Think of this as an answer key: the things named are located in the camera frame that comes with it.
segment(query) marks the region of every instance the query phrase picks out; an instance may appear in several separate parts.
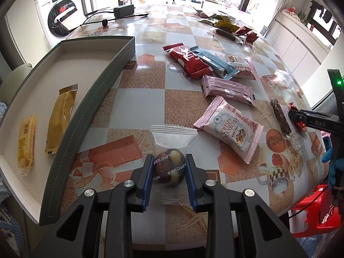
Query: power adapter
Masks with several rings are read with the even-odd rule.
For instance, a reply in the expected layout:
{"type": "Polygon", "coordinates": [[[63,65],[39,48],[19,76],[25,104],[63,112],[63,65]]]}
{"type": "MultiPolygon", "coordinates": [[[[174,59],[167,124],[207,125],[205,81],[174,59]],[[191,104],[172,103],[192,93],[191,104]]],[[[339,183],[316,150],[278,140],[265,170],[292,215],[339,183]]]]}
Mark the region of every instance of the power adapter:
{"type": "Polygon", "coordinates": [[[125,17],[134,14],[134,5],[123,5],[114,8],[115,18],[125,17]]]}

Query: pink snack package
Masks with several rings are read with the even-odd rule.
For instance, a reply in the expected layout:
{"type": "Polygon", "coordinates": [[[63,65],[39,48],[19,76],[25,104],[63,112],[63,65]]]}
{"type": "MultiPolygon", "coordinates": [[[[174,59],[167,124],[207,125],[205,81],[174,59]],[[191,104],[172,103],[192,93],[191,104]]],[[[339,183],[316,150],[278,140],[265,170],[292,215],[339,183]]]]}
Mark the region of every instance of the pink snack package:
{"type": "Polygon", "coordinates": [[[218,54],[215,53],[215,56],[230,64],[231,66],[237,68],[240,72],[237,73],[233,78],[239,79],[258,79],[257,71],[252,63],[252,60],[249,58],[241,58],[238,56],[230,54],[218,54]]]}
{"type": "Polygon", "coordinates": [[[221,96],[216,96],[194,126],[228,144],[247,164],[252,159],[264,128],[221,96]]]}
{"type": "Polygon", "coordinates": [[[206,97],[219,95],[223,98],[255,105],[255,96],[250,86],[208,75],[203,76],[201,85],[206,97]]]}

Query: blue glove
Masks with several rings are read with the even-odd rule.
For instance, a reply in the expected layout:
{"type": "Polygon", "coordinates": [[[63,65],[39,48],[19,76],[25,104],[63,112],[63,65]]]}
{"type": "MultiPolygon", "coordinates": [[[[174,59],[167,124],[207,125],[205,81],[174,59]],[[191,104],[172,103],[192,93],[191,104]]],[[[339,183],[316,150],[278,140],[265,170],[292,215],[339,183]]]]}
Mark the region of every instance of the blue glove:
{"type": "Polygon", "coordinates": [[[321,160],[323,163],[330,161],[329,168],[329,188],[333,188],[336,183],[336,169],[344,172],[344,158],[340,158],[336,161],[333,160],[333,147],[331,147],[321,160]]]}

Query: washing machine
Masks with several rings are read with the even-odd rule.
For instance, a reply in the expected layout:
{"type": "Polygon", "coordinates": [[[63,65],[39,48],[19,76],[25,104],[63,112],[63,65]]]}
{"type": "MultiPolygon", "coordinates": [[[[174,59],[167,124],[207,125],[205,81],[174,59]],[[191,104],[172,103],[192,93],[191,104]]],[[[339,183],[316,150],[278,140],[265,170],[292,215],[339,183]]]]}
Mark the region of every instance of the washing machine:
{"type": "Polygon", "coordinates": [[[68,30],[61,25],[64,20],[80,25],[85,21],[81,0],[35,0],[38,18],[51,48],[68,35],[68,30]]]}

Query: triangular cutout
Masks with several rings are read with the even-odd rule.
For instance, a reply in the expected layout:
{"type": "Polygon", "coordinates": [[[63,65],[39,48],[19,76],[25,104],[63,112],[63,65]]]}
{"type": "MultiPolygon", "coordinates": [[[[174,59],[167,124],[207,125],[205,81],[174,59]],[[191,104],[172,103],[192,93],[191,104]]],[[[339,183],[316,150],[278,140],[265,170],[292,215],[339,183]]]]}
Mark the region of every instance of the triangular cutout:
{"type": "Polygon", "coordinates": [[[282,236],[281,230],[276,226],[276,224],[271,220],[261,206],[256,206],[256,212],[260,229],[263,234],[263,239],[265,241],[269,241],[280,238],[282,236]]]}
{"type": "Polygon", "coordinates": [[[74,241],[78,232],[79,223],[83,214],[84,206],[78,206],[66,222],[57,230],[56,236],[61,239],[74,241]]]}

